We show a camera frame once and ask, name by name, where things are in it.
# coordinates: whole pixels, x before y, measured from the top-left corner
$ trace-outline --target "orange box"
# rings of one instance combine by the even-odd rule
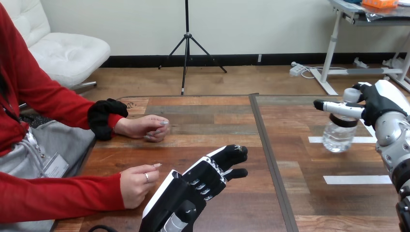
[[[376,8],[397,7],[398,0],[363,0],[362,4]]]

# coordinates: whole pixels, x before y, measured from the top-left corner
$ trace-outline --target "desk leg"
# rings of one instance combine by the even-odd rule
[[[391,77],[394,81],[396,81],[399,85],[401,85],[405,90],[407,90],[407,92],[410,92],[410,84],[405,79],[408,80],[406,75],[407,75],[407,72],[409,71],[409,68],[410,68],[410,46],[407,49],[406,59],[404,59],[404,63],[402,67],[403,73],[399,75],[389,74],[389,77]]]
[[[323,66],[323,71],[322,71],[322,76],[321,76],[322,83],[326,82],[327,74],[329,73],[329,69],[330,69],[330,64],[332,63],[333,53],[335,52],[335,48],[336,48],[337,36],[339,34],[339,26],[340,26],[340,21],[342,19],[343,12],[337,11],[336,15],[337,17],[336,17],[335,28],[333,29],[333,34],[330,37],[329,48],[327,49],[326,60],[324,61],[324,66]]]
[[[330,64],[332,63],[333,53],[335,52],[336,43],[337,43],[337,36],[339,34],[339,26],[342,20],[343,12],[338,10],[336,12],[336,23],[335,28],[333,29],[333,34],[330,37],[329,48],[327,49],[326,60],[324,61],[323,71],[322,74],[319,73],[318,70],[313,69],[310,70],[322,88],[326,91],[329,95],[337,95],[336,91],[327,83],[327,75],[329,73]]]
[[[407,72],[409,71],[409,68],[410,68],[410,46],[409,46],[409,49],[407,50],[406,59],[404,59],[404,64],[402,67],[403,73],[398,76],[398,79],[400,81],[404,81],[404,78],[406,77]]]

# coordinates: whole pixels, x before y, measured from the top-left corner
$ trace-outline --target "drawstring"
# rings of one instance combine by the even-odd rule
[[[37,169],[40,171],[40,173],[44,177],[47,177],[47,174],[43,170],[43,168],[44,168],[43,162],[41,161],[41,158],[38,157],[38,155],[37,155],[38,152],[33,147],[33,145],[25,139],[23,139],[21,142],[18,142],[17,144],[22,145],[23,147],[25,147],[27,149],[27,152],[31,155],[32,159],[34,159],[33,162],[36,165]]]

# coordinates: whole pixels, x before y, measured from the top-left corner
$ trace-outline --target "red sleeve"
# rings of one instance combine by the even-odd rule
[[[87,112],[94,104],[74,91],[53,81],[39,67],[27,48],[20,32],[0,4],[0,42],[6,48],[6,59],[14,67],[18,98],[25,101],[43,116],[52,118],[70,127],[88,130]],[[120,116],[111,116],[109,126],[113,128]]]
[[[0,223],[84,217],[123,210],[120,174],[19,179],[0,173]]]

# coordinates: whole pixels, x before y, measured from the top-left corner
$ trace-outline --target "tripod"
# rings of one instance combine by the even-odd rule
[[[188,14],[188,0],[185,0],[185,23],[187,26],[187,33],[184,35],[184,38],[182,38],[182,40],[178,43],[178,45],[172,50],[172,52],[169,54],[169,56],[167,57],[166,62],[168,62],[169,58],[172,56],[172,54],[179,48],[179,46],[182,44],[182,42],[184,42],[184,40],[186,40],[186,44],[185,44],[185,60],[184,60],[184,73],[182,74],[182,91],[181,91],[181,95],[184,95],[184,87],[185,87],[185,74],[187,72],[187,63],[190,60],[190,40],[194,41],[194,43],[196,43],[196,45],[198,45],[198,47],[200,47],[205,53],[206,55],[215,63],[216,66],[219,66],[225,73],[227,73],[227,71],[218,64],[218,62],[193,38],[192,34],[190,33],[190,26],[189,26],[189,14]]]

